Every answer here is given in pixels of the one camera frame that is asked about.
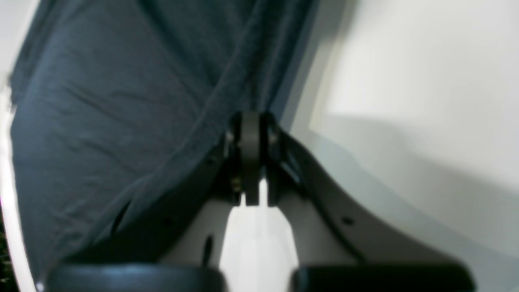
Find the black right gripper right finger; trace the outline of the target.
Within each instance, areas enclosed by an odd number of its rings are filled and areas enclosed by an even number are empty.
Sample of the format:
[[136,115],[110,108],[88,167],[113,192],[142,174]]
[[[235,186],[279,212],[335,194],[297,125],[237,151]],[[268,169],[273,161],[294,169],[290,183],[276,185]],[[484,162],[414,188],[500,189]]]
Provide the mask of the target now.
[[268,205],[292,230],[291,292],[473,292],[469,269],[375,216],[264,114]]

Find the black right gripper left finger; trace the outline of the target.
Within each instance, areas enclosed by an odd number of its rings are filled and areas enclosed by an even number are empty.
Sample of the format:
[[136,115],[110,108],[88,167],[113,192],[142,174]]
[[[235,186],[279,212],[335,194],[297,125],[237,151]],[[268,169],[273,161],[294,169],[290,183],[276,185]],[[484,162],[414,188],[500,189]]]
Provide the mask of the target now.
[[107,240],[62,260],[49,292],[224,292],[219,270],[227,219],[260,202],[262,118],[232,118],[185,181]]

